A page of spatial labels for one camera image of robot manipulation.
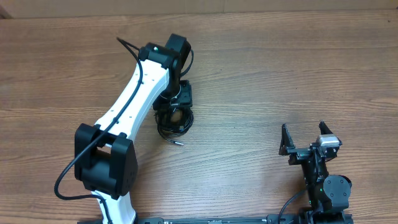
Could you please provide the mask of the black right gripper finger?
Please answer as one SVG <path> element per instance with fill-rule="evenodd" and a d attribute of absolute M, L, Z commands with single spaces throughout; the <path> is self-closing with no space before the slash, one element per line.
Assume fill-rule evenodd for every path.
<path fill-rule="evenodd" d="M 320 121 L 318 127 L 320 129 L 321 135 L 333 134 L 324 121 Z"/>
<path fill-rule="evenodd" d="M 279 147 L 279 155 L 280 156 L 287 156 L 292 153 L 295 149 L 295 144 L 292 140 L 292 137 L 287 129 L 287 125 L 283 124 L 281 127 L 281 142 Z"/>

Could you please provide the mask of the black USB cable thick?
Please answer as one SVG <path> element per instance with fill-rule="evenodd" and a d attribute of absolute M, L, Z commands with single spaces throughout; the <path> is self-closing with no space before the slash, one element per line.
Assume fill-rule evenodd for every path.
<path fill-rule="evenodd" d="M 164 139 L 172 139 L 184 135 L 194 121 L 191 109 L 159 110 L 155 112 L 158 133 Z"/>

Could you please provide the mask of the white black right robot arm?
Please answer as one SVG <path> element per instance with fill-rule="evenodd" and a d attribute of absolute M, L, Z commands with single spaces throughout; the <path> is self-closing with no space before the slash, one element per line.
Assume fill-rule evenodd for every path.
<path fill-rule="evenodd" d="M 344 175 L 330 175 L 326 163 L 337 157 L 342 141 L 320 121 L 320 135 L 306 148 L 297 148 L 287 129 L 281 127 L 279 155 L 289 156 L 289 165 L 300 165 L 305 189 L 292 196 L 281 208 L 278 223 L 353 223 L 344 210 L 349 207 L 352 182 Z M 287 206 L 308 193 L 309 207 L 296 215 L 284 215 Z"/>

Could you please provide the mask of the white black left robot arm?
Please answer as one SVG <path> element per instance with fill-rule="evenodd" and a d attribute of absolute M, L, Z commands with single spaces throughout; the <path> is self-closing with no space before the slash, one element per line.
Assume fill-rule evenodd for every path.
<path fill-rule="evenodd" d="M 159 135 L 176 145 L 194 121 L 192 88 L 182 80 L 185 62 L 193 58 L 188 40 L 171 34 L 165 46 L 148 43 L 133 56 L 136 69 L 113 106 L 75 132 L 75 178 L 97 199 L 98 223 L 136 221 L 129 194 L 138 170 L 134 140 L 149 110 Z"/>

